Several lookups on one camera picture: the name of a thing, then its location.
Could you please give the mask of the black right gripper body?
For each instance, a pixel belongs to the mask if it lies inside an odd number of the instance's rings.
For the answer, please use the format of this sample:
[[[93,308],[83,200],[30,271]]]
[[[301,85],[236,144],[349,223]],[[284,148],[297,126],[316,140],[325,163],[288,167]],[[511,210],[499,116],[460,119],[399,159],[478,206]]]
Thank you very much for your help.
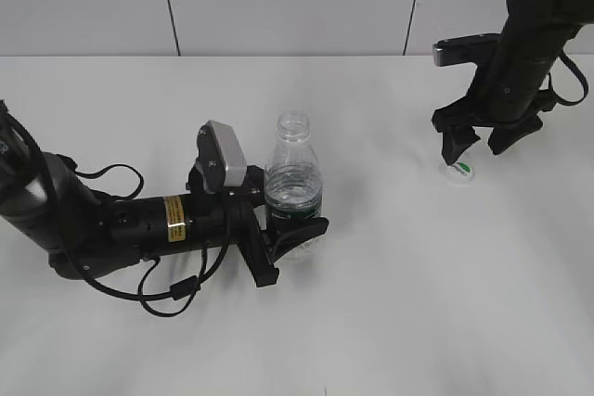
[[[554,107],[554,94],[542,87],[552,68],[550,61],[514,61],[502,67],[481,61],[475,65],[466,94],[433,113],[437,132],[454,133],[468,127],[514,129]]]

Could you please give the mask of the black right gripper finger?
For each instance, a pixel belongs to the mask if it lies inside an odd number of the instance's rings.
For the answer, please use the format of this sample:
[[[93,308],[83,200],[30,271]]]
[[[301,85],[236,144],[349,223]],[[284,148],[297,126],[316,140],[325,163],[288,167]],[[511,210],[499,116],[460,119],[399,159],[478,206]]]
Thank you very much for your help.
[[[442,134],[442,157],[446,165],[455,164],[460,156],[479,140],[471,126],[452,127]]]
[[[542,127],[542,120],[538,116],[532,116],[514,126],[495,128],[487,144],[494,155],[500,155],[521,139],[538,132]]]

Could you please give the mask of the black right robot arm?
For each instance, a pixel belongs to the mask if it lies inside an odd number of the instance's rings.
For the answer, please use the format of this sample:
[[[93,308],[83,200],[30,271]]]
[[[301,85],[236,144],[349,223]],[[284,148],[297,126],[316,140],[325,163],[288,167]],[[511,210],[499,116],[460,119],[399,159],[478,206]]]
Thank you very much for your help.
[[[476,71],[465,95],[436,109],[435,131],[448,166],[479,141],[489,128],[494,155],[530,134],[543,122],[540,113],[571,106],[553,89],[551,68],[561,61],[589,92],[588,80],[565,54],[568,41],[593,22],[593,0],[506,0],[508,17],[499,33],[450,38],[433,45],[436,66],[473,63]]]

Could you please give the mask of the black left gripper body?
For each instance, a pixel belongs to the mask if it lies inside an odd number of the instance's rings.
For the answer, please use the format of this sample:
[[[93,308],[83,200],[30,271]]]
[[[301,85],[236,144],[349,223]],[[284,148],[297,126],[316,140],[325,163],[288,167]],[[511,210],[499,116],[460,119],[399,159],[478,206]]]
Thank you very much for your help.
[[[208,194],[202,176],[193,168],[188,174],[185,211],[190,220],[189,242],[197,249],[236,245],[257,287],[276,284],[279,270],[269,260],[263,231],[248,201],[246,177],[239,187]]]

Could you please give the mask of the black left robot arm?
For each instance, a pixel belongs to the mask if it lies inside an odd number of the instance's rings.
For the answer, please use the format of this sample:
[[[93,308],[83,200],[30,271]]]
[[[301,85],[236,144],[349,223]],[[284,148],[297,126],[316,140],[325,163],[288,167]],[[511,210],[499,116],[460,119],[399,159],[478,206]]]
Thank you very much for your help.
[[[262,228],[264,171],[246,162],[234,130],[207,121],[186,193],[144,198],[90,188],[69,157],[45,152],[7,109],[1,112],[1,215],[42,248],[61,277],[93,287],[100,278],[192,250],[225,254],[237,246],[258,287],[278,280],[277,262],[324,235],[329,221],[309,217]]]

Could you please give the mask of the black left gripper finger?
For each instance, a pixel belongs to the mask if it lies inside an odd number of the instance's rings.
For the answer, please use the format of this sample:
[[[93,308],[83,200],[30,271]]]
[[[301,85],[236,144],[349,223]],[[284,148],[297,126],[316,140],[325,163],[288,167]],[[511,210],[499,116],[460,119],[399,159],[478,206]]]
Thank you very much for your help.
[[[326,234],[329,219],[325,217],[306,219],[270,220],[272,224],[265,232],[268,236],[269,260],[276,263],[302,244]]]
[[[265,170],[256,165],[247,167],[246,180],[249,188],[248,201],[254,208],[265,204]]]

